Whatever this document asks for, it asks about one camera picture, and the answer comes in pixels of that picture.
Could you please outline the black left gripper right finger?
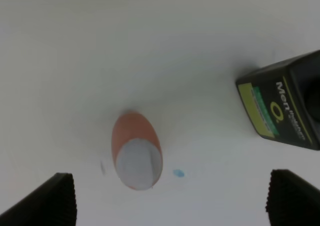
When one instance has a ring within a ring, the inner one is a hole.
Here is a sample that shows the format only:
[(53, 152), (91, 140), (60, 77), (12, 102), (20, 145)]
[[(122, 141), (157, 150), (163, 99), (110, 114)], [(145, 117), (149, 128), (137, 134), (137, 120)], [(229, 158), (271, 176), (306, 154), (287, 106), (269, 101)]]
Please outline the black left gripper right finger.
[(273, 170), (265, 210), (270, 225), (319, 225), (320, 191), (290, 170)]

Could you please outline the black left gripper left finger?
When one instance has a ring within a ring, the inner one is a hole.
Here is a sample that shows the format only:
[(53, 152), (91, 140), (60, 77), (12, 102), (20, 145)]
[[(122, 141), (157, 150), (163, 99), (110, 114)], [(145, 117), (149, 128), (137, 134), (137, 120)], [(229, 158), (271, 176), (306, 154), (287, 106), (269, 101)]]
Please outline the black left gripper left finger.
[(71, 173), (56, 173), (0, 215), (1, 225), (76, 225), (77, 201)]

